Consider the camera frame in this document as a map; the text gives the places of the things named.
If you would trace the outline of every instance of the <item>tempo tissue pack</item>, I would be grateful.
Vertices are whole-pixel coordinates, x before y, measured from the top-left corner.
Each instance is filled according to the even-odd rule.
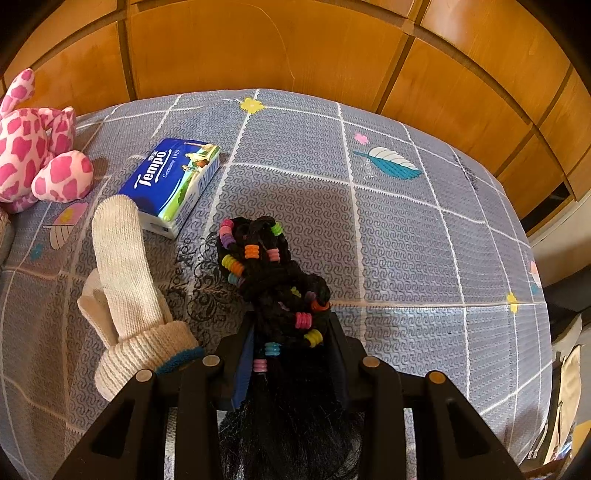
[[[174,239],[217,171],[219,153],[217,145],[165,138],[119,193],[136,203],[144,230]]]

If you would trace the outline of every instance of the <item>gray checkered bed sheet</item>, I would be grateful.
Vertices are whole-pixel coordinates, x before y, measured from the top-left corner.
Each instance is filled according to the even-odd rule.
[[[24,479],[51,478],[106,406],[93,383],[103,346],[76,306],[96,266],[90,221],[165,137],[223,150],[177,240],[144,235],[155,282],[207,352],[236,331],[243,312],[207,235],[228,216],[273,215],[302,267],[326,279],[348,335],[401,371],[444,371],[511,455],[525,456],[548,412],[550,331],[533,255],[502,186],[401,123],[257,89],[81,117],[76,148],[96,174],[77,202],[86,205],[40,202],[13,218],[17,234],[0,274],[0,443]],[[413,178],[384,167],[376,152],[386,149],[414,166]]]

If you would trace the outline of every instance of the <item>wooden panel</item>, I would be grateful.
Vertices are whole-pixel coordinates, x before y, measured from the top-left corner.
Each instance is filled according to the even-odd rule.
[[[23,106],[71,105],[81,115],[129,102],[114,23],[59,52],[36,76],[35,95]]]
[[[179,2],[133,15],[129,24],[139,98],[267,87],[365,109],[402,37],[376,18],[300,0]]]
[[[117,0],[66,0],[27,39],[8,66],[5,74],[10,83],[46,52],[66,37],[94,20],[116,10]]]
[[[583,198],[591,189],[591,150],[569,174],[569,183],[577,200]]]
[[[575,70],[540,131],[570,172],[591,144],[591,96]]]
[[[382,114],[441,138],[490,171],[496,171],[528,131],[486,83],[418,38]]]
[[[517,0],[431,0],[421,25],[483,67],[537,122],[569,60]]]
[[[535,135],[525,144],[499,181],[519,218],[536,208],[562,183],[562,171]]]
[[[421,0],[363,0],[372,5],[390,10],[398,15],[407,17],[413,3],[419,4]]]

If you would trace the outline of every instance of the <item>knitted mitten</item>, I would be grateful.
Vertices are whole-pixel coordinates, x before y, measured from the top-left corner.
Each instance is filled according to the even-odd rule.
[[[184,322],[173,321],[145,257],[135,203],[106,199],[92,220],[97,268],[78,307],[107,347],[95,373],[96,388],[112,400],[139,370],[166,372],[202,354]]]

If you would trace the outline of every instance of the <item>plush toy paw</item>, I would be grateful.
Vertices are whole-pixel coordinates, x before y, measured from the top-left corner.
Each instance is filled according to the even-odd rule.
[[[27,210],[30,206],[35,205],[39,200],[35,198],[32,193],[27,193],[19,199],[10,203],[2,203],[2,208],[6,213],[20,213]]]
[[[92,186],[92,162],[78,150],[56,156],[36,175],[33,195],[39,200],[72,202],[84,198]]]

